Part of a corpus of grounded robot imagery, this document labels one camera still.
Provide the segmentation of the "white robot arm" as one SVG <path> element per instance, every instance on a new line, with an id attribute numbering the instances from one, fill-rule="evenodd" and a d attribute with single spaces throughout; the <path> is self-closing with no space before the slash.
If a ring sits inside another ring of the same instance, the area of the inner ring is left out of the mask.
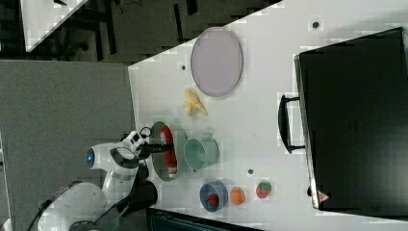
<path id="1" fill-rule="evenodd" d="M 119 142 L 92 146 L 87 164 L 105 172 L 103 184 L 74 181 L 61 188 L 41 204 L 30 226 L 37 231 L 73 231 L 86 224 L 95 230 L 97 222 L 117 206 L 138 211 L 156 204 L 157 189 L 147 180 L 144 160 L 173 148 L 172 144 L 150 144 L 137 131 Z"/>

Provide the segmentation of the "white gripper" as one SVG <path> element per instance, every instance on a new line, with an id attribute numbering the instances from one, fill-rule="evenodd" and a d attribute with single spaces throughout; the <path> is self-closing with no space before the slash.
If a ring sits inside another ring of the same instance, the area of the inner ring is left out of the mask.
<path id="1" fill-rule="evenodd" d="M 173 144 L 147 144 L 147 135 L 137 131 L 123 134 L 121 141 L 138 159 L 146 159 L 149 154 L 163 153 L 174 149 Z"/>

